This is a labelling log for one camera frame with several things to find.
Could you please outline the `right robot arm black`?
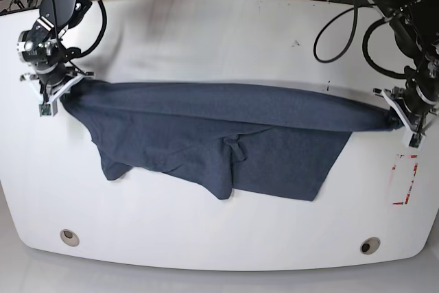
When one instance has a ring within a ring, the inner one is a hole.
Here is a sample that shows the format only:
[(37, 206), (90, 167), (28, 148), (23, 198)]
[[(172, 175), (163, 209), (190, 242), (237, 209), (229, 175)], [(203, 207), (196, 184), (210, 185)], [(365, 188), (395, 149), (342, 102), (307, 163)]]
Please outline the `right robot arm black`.
[[(102, 14), (101, 29), (94, 43), (85, 51), (62, 44), (62, 35), (79, 25), (93, 2), (97, 1)], [(92, 74), (79, 69), (73, 60), (92, 53), (102, 41), (107, 27), (107, 13), (102, 0), (42, 0), (39, 16), (30, 30), (21, 33), (17, 51), (21, 61), (33, 68), (24, 80), (38, 80), (39, 103), (51, 104), (67, 92), (70, 86)]]

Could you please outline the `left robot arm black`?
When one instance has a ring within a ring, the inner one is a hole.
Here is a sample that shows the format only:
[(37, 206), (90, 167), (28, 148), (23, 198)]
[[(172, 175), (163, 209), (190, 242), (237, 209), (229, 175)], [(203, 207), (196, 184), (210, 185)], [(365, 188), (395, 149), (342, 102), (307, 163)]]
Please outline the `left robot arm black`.
[[(381, 18), (367, 30), (362, 41), (366, 62), (386, 77), (405, 81), (405, 87), (384, 92), (383, 96), (398, 114), (406, 129), (422, 137), (430, 127), (425, 120), (438, 107), (438, 0), (367, 0)], [(389, 25), (399, 50), (411, 58), (415, 67), (397, 73), (380, 67), (370, 56), (372, 33)]]

